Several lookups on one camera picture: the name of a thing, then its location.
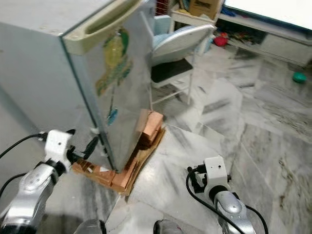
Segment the sticker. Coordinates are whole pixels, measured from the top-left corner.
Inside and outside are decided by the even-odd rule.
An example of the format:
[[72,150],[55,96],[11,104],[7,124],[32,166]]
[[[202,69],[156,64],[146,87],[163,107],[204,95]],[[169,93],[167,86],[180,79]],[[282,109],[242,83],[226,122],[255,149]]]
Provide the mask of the sticker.
[[98,96],[105,93],[107,88],[116,83],[119,86],[131,72],[132,60],[127,55],[129,45],[128,31],[121,27],[111,35],[103,45],[106,72],[96,82]]

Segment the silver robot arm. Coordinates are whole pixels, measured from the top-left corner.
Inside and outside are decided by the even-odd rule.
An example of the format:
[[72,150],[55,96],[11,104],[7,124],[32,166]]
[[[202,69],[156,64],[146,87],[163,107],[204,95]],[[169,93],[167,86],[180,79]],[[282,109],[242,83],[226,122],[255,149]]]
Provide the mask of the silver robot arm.
[[[19,183],[19,191],[10,203],[0,234],[34,234],[44,215],[45,204],[59,177],[71,169],[80,157],[71,146],[72,134],[51,130],[45,144],[45,158]],[[95,137],[85,150],[87,159],[94,150]]]
[[[204,160],[199,165],[199,173],[204,174],[204,187],[197,182],[199,175],[190,176],[195,193],[204,193],[207,200],[214,203],[215,208],[237,225],[245,234],[255,234],[254,228],[247,217],[247,208],[231,192],[228,184],[231,177],[227,175],[223,157],[216,156]],[[227,221],[218,219],[224,234],[238,234],[238,230]]]

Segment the black wire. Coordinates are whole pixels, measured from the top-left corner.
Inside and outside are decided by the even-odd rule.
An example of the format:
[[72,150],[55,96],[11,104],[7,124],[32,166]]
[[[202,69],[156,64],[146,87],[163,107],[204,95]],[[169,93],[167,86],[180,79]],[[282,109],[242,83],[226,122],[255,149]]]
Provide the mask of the black wire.
[[265,234],[269,234],[269,230],[268,230],[268,226],[267,226],[267,223],[265,222],[264,218],[262,217],[262,215],[259,213],[259,211],[257,211],[256,209],[250,207],[250,206],[247,206],[246,205],[246,208],[255,212],[257,214],[257,216],[259,216],[259,218],[261,219],[261,222],[263,224],[263,228],[264,228],[264,232]]
[[18,175],[15,175],[15,176],[9,178],[9,179],[4,183],[4,185],[2,186],[2,188],[1,188],[1,190],[0,190],[0,199],[1,199],[1,196],[2,196],[2,194],[3,194],[4,189],[6,188],[6,186],[8,186],[8,184],[9,184],[13,179],[16,179],[16,178],[18,178],[18,177],[24,176],[24,175],[26,175],[26,174],[27,174],[27,173],[22,173],[22,174],[18,174]]
[[15,146],[17,146],[18,144],[21,144],[23,141],[29,139],[29,138],[33,138],[33,137],[42,137],[42,134],[32,134],[29,136],[24,137],[23,139],[19,140],[18,142],[14,143],[13,145],[11,145],[9,148],[7,148],[5,151],[2,152],[2,154],[0,155],[0,159],[10,150],[12,150]]
[[199,197],[195,196],[195,194],[193,194],[193,192],[190,189],[189,186],[189,178],[191,173],[194,173],[196,171],[195,169],[192,169],[186,177],[186,188],[187,191],[189,191],[190,195],[199,203],[201,203],[202,205],[206,206],[207,208],[209,208],[211,211],[213,211],[214,213],[216,213],[218,216],[220,216],[221,218],[223,218],[225,221],[227,221],[229,224],[231,224],[236,230],[238,230],[239,233],[241,234],[245,234],[236,224],[234,224],[229,218],[227,218],[226,216],[224,216],[221,212],[219,212],[216,208],[214,208],[213,206],[209,205],[208,203],[204,202],[203,200],[201,200]]

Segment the brown cardboard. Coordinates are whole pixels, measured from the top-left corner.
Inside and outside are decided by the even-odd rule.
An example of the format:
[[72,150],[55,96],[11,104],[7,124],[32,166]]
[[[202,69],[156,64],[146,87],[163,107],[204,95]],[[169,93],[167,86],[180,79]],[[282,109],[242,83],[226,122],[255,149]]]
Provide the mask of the brown cardboard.
[[213,20],[217,12],[218,5],[219,0],[191,0],[190,13],[193,16],[205,14]]

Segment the refrigerator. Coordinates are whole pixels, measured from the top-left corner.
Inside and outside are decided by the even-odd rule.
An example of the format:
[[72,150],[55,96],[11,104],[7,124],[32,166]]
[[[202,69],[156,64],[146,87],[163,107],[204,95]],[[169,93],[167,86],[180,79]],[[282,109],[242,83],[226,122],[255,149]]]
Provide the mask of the refrigerator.
[[150,109],[154,0],[1,0],[0,92],[121,172]]

